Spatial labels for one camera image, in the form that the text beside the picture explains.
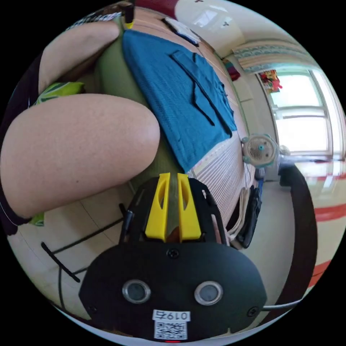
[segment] leg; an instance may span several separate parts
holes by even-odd
[[[0,178],[24,218],[122,184],[153,161],[159,125],[144,106],[108,95],[52,99],[21,113],[1,150]]]

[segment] yellow plastic part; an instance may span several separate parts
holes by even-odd
[[[199,239],[201,228],[187,174],[178,173],[178,208],[180,242]]]
[[[127,29],[132,29],[133,22],[132,23],[125,23],[125,26],[126,26]]]
[[[145,235],[151,239],[160,239],[166,242],[166,228],[168,217],[168,194],[170,173],[160,174],[154,199],[152,201]]]

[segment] sticker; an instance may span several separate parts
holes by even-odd
[[[161,340],[187,340],[187,323],[155,321],[154,338]]]
[[[152,319],[159,322],[190,322],[190,311],[154,310]]]

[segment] small fan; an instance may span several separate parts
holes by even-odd
[[[268,134],[252,134],[244,137],[243,161],[256,168],[262,168],[273,164],[279,155],[279,147]]]

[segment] shorts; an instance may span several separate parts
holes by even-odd
[[[8,128],[13,120],[23,111],[31,107],[38,99],[39,69],[42,58],[41,52],[32,62],[17,84],[5,110],[4,118],[0,125],[0,150]],[[0,219],[7,235],[16,234],[18,226],[30,222],[16,215],[9,206],[0,181]]]

